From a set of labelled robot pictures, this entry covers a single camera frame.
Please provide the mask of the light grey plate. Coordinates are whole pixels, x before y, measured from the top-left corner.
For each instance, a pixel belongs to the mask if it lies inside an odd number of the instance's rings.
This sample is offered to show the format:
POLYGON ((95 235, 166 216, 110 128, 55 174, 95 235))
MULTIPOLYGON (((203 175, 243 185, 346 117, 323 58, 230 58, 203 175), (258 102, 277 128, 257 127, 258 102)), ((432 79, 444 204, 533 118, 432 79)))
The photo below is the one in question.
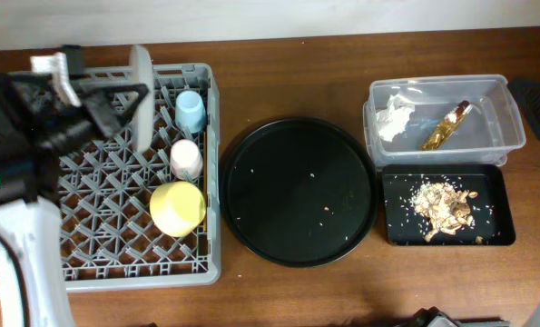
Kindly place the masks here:
POLYGON ((154 117, 154 77, 149 51, 142 45, 134 45, 129 56, 129 64, 133 69, 133 83, 144 84, 148 89, 132 121, 133 149, 138 153, 143 153, 149 149, 152 142, 154 117))

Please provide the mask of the gold foil snack wrapper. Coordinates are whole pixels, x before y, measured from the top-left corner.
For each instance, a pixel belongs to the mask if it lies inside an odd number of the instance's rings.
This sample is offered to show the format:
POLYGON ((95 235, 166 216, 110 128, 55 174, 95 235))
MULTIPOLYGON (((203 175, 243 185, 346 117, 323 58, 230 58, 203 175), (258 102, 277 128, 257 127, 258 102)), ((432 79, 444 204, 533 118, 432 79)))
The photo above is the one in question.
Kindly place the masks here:
POLYGON ((437 124, 436 129, 421 145, 422 151, 437 150, 458 128, 465 117, 472 109, 472 104, 467 100, 462 101, 456 108, 451 110, 442 121, 437 124))

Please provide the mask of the blue plastic cup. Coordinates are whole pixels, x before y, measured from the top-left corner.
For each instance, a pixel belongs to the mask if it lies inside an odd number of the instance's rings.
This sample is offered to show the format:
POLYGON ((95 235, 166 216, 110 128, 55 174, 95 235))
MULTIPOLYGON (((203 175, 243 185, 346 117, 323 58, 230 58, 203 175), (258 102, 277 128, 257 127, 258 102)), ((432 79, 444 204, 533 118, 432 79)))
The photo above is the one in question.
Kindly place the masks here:
POLYGON ((183 91, 175 100, 175 123, 182 132, 201 133, 206 126, 206 110, 201 96, 191 90, 183 91))

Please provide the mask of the pink plastic cup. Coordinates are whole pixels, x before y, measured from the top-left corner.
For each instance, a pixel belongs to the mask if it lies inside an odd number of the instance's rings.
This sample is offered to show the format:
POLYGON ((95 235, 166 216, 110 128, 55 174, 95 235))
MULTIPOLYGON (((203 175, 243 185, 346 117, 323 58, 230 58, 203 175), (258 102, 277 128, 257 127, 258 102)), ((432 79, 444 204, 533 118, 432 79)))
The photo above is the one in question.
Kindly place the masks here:
POLYGON ((198 145, 188 139, 175 142, 170 152, 170 166, 178 179, 196 180, 203 169, 203 158, 198 145))

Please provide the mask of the yellow bowl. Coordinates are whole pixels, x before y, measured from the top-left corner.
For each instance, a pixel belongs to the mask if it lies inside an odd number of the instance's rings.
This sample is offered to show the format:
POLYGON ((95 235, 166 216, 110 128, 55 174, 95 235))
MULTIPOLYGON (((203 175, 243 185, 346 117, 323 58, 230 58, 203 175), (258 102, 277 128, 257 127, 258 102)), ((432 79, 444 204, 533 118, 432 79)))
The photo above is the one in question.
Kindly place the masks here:
POLYGON ((150 215, 162 233, 184 237, 205 218, 206 202, 192 183, 178 181, 160 185, 150 199, 150 215))

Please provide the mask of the food scraps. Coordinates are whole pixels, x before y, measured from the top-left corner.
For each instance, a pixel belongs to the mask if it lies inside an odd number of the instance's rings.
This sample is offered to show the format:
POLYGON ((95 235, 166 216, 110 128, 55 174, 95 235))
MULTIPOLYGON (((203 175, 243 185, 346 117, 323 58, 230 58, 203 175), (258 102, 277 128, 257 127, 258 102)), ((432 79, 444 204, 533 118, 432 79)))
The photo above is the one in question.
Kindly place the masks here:
POLYGON ((473 227, 475 218, 467 202, 477 191, 457 190, 450 183, 423 183, 410 199, 415 214, 425 220, 426 243, 438 233, 456 235, 464 227, 473 227))

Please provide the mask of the white paper napkin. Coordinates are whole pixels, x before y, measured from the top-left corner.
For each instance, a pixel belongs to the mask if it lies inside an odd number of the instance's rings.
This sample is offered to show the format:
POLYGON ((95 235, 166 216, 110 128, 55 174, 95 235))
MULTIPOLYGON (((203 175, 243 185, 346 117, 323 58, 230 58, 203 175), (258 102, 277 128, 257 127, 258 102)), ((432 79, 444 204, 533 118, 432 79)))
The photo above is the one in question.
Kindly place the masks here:
POLYGON ((402 134, 415 108, 415 105, 407 102, 401 94, 391 95, 388 98, 387 107, 376 112, 380 139, 390 143, 397 135, 402 134))

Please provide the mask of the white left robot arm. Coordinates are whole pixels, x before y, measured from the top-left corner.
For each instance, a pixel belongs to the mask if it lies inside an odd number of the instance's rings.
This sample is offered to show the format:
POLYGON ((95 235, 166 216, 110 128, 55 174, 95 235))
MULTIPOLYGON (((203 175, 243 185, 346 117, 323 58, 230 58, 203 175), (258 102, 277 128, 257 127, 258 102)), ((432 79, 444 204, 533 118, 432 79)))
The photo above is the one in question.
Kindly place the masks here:
POLYGON ((21 84, 53 91, 49 77, 0 74, 0 302, 5 326, 72 326, 60 254, 59 160, 109 139, 149 97, 146 84, 109 85, 35 110, 21 84))

